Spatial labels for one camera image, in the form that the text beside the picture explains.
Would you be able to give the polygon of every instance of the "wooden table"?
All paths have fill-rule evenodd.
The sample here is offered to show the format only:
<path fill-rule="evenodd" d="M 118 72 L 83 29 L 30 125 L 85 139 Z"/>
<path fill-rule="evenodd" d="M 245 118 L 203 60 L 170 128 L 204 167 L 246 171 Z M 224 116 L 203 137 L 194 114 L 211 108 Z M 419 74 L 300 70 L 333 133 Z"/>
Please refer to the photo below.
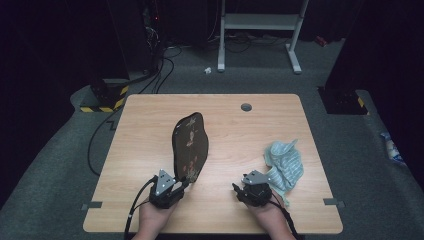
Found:
<path fill-rule="evenodd" d="M 243 111 L 248 103 L 251 111 Z M 293 94 L 132 95 L 125 104 L 84 222 L 87 232 L 123 232 L 139 189 L 159 169 L 173 175 L 171 143 L 175 124 L 193 112 L 204 117 L 209 155 L 197 182 L 163 233 L 263 233 L 231 183 L 242 186 L 242 174 L 266 173 L 264 149 L 275 140 L 298 139 L 304 175 L 287 194 L 296 229 L 301 234 L 342 231 L 333 198 L 302 104 Z M 147 188 L 140 201 L 145 199 Z M 138 213 L 131 232 L 138 229 Z"/>

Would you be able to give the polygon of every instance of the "metal bracket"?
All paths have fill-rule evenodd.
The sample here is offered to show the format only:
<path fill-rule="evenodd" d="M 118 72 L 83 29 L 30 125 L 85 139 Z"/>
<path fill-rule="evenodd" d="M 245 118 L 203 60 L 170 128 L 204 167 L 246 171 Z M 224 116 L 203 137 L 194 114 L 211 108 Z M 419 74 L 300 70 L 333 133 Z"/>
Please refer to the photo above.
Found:
<path fill-rule="evenodd" d="M 90 202 L 88 204 L 83 204 L 81 211 L 87 211 L 89 208 L 102 208 L 103 202 Z"/>
<path fill-rule="evenodd" d="M 156 185 L 156 196 L 161 195 L 163 192 L 168 190 L 170 187 L 174 186 L 175 179 L 173 179 L 165 170 L 159 170 L 159 179 Z"/>
<path fill-rule="evenodd" d="M 266 175 L 258 172 L 257 170 L 251 171 L 248 175 L 244 175 L 244 178 L 241 181 L 249 185 L 257 185 L 262 183 L 268 183 L 270 181 Z"/>
<path fill-rule="evenodd" d="M 335 205 L 337 208 L 346 207 L 345 203 L 343 201 L 338 201 L 337 198 L 324 198 L 323 200 L 325 205 Z"/>

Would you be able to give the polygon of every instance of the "hand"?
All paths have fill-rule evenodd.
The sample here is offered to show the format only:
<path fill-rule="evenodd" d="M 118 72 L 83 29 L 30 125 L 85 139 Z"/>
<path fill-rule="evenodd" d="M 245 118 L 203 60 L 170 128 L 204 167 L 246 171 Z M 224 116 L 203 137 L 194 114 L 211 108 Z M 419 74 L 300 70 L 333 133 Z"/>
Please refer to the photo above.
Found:
<path fill-rule="evenodd" d="M 283 204 L 282 207 L 284 207 L 284 201 L 281 199 L 281 197 L 272 190 L 273 196 L 271 198 L 271 201 L 278 204 Z M 265 206 L 259 206 L 259 207 L 253 207 L 250 205 L 247 205 L 247 208 L 249 211 L 255 216 L 256 220 L 258 221 L 259 225 L 265 229 L 265 231 L 268 232 L 269 236 L 273 240 L 294 240 L 295 238 L 290 232 L 290 229 L 287 225 L 286 218 L 284 217 L 281 210 L 274 206 L 271 203 L 267 203 Z"/>
<path fill-rule="evenodd" d="M 138 232 L 133 240 L 154 240 L 165 227 L 177 205 L 178 202 L 169 209 L 160 209 L 150 202 L 142 204 L 139 208 Z"/>

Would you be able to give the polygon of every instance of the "black cable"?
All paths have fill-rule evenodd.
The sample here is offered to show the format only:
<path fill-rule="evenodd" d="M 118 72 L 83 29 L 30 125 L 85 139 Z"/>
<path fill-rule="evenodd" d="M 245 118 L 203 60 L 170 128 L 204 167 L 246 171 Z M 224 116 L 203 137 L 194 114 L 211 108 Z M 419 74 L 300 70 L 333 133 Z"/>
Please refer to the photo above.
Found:
<path fill-rule="evenodd" d="M 132 217 L 133 217 L 133 215 L 134 215 L 134 211 L 137 209 L 137 207 L 139 207 L 139 206 L 137 206 L 137 207 L 135 207 L 135 205 L 137 204 L 137 201 L 138 201 L 138 198 L 140 197 L 140 195 L 141 195 L 141 193 L 144 191 L 144 189 L 150 184 L 150 183 L 153 183 L 153 182 L 156 182 L 157 181 L 157 179 L 158 179 L 158 176 L 154 176 L 154 177 L 152 177 L 149 181 L 147 181 L 147 183 L 146 184 L 144 184 L 144 186 L 140 189 L 140 191 L 137 193 L 137 196 L 135 197 L 135 199 L 134 199 L 134 202 L 133 202 L 133 204 L 132 204 L 132 206 L 131 206 L 131 209 L 130 209 L 130 212 L 128 213 L 128 218 L 127 218 L 127 223 L 125 224 L 125 231 L 124 231 L 124 240 L 128 240 L 128 233 L 129 233 L 129 230 L 130 230 L 130 226 L 131 226 L 131 220 L 132 220 Z"/>
<path fill-rule="evenodd" d="M 164 58 L 174 58 L 174 57 L 180 55 L 183 52 L 183 49 L 178 45 L 173 46 L 173 47 L 168 47 L 168 48 L 166 48 L 165 51 L 168 51 L 169 49 L 173 49 L 173 48 L 178 48 L 180 51 L 177 54 L 174 54 L 174 55 L 171 55 L 171 56 L 164 56 Z"/>
<path fill-rule="evenodd" d="M 150 201 L 145 201 L 145 202 L 142 202 L 142 203 L 140 203 L 140 204 L 138 204 L 134 209 L 137 209 L 137 208 L 139 208 L 141 205 L 143 205 L 143 204 L 146 204 L 146 203 L 149 203 Z"/>
<path fill-rule="evenodd" d="M 155 94 L 155 93 L 156 93 L 156 89 L 157 89 L 157 87 L 158 87 L 158 85 L 159 85 L 160 80 L 162 79 L 163 65 L 164 65 L 165 63 L 164 63 L 164 61 L 163 61 L 163 58 L 162 58 L 161 60 L 162 60 L 161 70 L 160 70 L 160 72 L 159 72 L 159 77 L 157 78 L 157 81 L 156 81 L 155 85 L 153 86 L 153 88 L 152 88 L 152 90 L 151 90 L 151 93 L 152 93 L 152 94 Z"/>
<path fill-rule="evenodd" d="M 175 67 L 174 62 L 171 59 L 164 58 L 164 60 L 168 60 L 172 64 L 172 68 L 169 71 L 169 73 L 165 76 L 165 78 L 162 80 L 162 82 L 159 84 L 159 87 L 156 90 L 156 94 L 159 93 L 159 89 L 162 87 L 162 84 L 166 81 L 166 79 L 169 77 L 169 75 L 171 75 L 171 73 L 174 71 L 174 67 Z"/>
<path fill-rule="evenodd" d="M 284 217 L 286 218 L 287 224 L 289 225 L 289 228 L 290 228 L 290 230 L 292 232 L 293 237 L 296 238 L 296 240 L 302 240 L 302 237 L 299 236 L 299 234 L 296 231 L 296 228 L 294 227 L 293 219 L 291 218 L 290 213 L 287 212 L 287 210 L 281 206 L 281 204 L 278 201 L 278 199 L 277 199 L 277 202 L 278 202 L 278 204 L 275 203 L 275 202 L 273 202 L 273 201 L 271 201 L 271 200 L 268 201 L 268 203 L 271 203 L 272 205 L 278 207 L 281 210 L 281 212 L 283 213 Z"/>
<path fill-rule="evenodd" d="M 143 76 L 143 77 L 139 77 L 139 78 L 133 79 L 131 81 L 123 82 L 123 83 L 108 83 L 107 86 L 109 86 L 109 87 L 125 87 L 125 86 L 129 86 L 129 85 L 134 84 L 134 83 L 143 82 L 143 81 L 151 78 L 156 73 L 157 73 L 156 71 L 150 71 L 149 72 L 149 75 L 146 75 L 146 76 Z"/>
<path fill-rule="evenodd" d="M 247 51 L 252 46 L 252 41 L 248 37 L 244 38 L 246 41 L 243 41 L 243 42 L 238 42 L 238 40 L 240 40 L 240 39 L 241 38 L 236 38 L 236 40 L 230 39 L 230 41 L 232 43 L 235 43 L 235 44 L 246 44 L 247 43 L 247 46 L 243 50 L 240 50 L 240 51 L 231 50 L 230 48 L 227 47 L 227 44 L 225 45 L 225 50 L 227 50 L 231 53 L 242 53 L 242 52 Z"/>
<path fill-rule="evenodd" d="M 204 49 L 205 52 L 213 52 L 219 49 L 219 42 L 218 43 L 211 43 Z"/>
<path fill-rule="evenodd" d="M 214 25 L 213 25 L 212 32 L 211 32 L 211 34 L 209 34 L 209 37 L 208 37 L 208 39 L 207 39 L 207 40 L 211 39 L 211 37 L 212 37 L 212 36 L 213 36 L 213 34 L 215 33 L 215 28 L 216 28 L 216 25 L 217 25 L 217 23 L 218 23 L 218 13 L 219 13 L 219 4 L 218 4 L 218 0 L 216 0 L 215 23 L 214 23 Z"/>
<path fill-rule="evenodd" d="M 114 116 L 117 112 L 119 112 L 122 109 L 122 106 L 119 107 L 118 110 L 114 111 L 112 114 L 110 114 L 105 120 L 103 120 L 102 123 L 99 124 L 99 126 L 97 126 L 96 130 L 94 131 L 93 135 L 91 136 L 90 142 L 88 143 L 88 149 L 87 149 L 87 162 L 88 162 L 88 167 L 90 168 L 91 172 L 94 173 L 97 176 L 100 176 L 100 173 L 96 172 L 93 168 L 93 166 L 91 165 L 91 159 L 90 159 L 90 150 L 91 150 L 91 145 L 93 144 L 93 139 L 94 136 L 96 136 L 97 131 L 99 131 L 100 127 L 107 122 L 112 116 Z"/>
<path fill-rule="evenodd" d="M 160 79 L 160 73 L 162 72 L 162 68 L 163 68 L 163 61 L 162 61 L 162 64 L 159 68 L 159 71 L 156 73 L 155 77 L 143 89 L 141 89 L 138 92 L 138 94 L 141 94 L 142 92 L 144 92 L 144 90 L 146 90 L 150 86 L 150 84 L 152 84 L 157 78 Z"/>
<path fill-rule="evenodd" d="M 277 45 L 280 45 L 280 44 L 287 43 L 287 41 L 289 40 L 289 38 L 286 38 L 286 39 L 284 39 L 284 41 L 277 43 L 278 40 L 280 40 L 280 39 L 284 39 L 284 38 L 275 38 L 272 42 L 269 42 L 269 43 L 261 43 L 261 42 L 252 41 L 252 45 L 253 46 L 265 46 L 265 47 L 277 46 Z"/>

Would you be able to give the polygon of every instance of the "crumpled towel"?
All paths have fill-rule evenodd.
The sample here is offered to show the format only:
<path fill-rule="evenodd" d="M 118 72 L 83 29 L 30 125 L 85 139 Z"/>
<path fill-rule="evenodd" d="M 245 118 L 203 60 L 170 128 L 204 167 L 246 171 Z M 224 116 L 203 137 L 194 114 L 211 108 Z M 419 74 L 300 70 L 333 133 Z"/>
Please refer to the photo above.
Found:
<path fill-rule="evenodd" d="M 292 190 L 296 182 L 303 175 L 303 165 L 299 151 L 294 147 L 297 139 L 291 143 L 273 142 L 265 149 L 265 164 L 271 169 L 266 173 L 270 178 L 269 185 L 284 200 L 286 206 L 289 201 L 285 193 Z"/>

